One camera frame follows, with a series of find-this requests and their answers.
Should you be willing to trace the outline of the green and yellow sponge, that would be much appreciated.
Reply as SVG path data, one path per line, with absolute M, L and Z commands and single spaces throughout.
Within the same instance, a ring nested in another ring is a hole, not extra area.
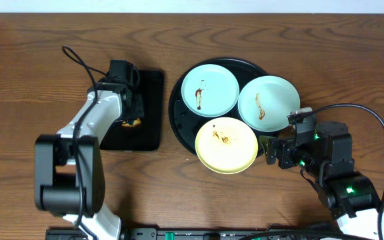
M 122 121 L 121 126 L 126 128 L 134 128 L 134 127 L 140 126 L 140 124 L 141 124 L 140 118 L 126 119 L 125 121 Z

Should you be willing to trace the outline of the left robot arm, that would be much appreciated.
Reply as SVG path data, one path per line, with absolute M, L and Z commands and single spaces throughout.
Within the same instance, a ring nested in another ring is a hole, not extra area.
M 121 219 L 104 203 L 100 144 L 110 126 L 143 106 L 138 84 L 98 82 L 74 118 L 35 142 L 35 205 L 72 222 L 88 239 L 118 239 Z

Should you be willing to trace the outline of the yellow plate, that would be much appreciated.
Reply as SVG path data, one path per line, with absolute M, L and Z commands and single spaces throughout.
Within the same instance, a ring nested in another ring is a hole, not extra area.
M 258 154 L 253 130 L 244 122 L 218 117 L 198 131 L 195 151 L 208 169 L 221 174 L 235 174 L 251 166 Z

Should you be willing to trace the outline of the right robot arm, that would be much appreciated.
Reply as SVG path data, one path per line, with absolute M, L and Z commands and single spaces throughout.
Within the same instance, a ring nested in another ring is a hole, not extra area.
M 315 116 L 288 117 L 289 137 L 260 136 L 269 165 L 300 167 L 340 232 L 368 239 L 384 238 L 381 199 L 371 180 L 355 170 L 353 140 L 344 123 L 317 123 Z

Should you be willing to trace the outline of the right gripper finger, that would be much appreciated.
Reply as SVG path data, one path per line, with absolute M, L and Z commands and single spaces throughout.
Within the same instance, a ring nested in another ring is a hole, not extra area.
M 288 126 L 282 130 L 280 130 L 278 134 L 278 138 L 285 138 L 295 135 L 295 128 L 293 126 Z
M 274 165 L 276 162 L 276 149 L 273 148 L 273 142 L 276 140 L 275 137 L 261 135 L 259 142 L 265 154 L 266 163 L 268 165 Z

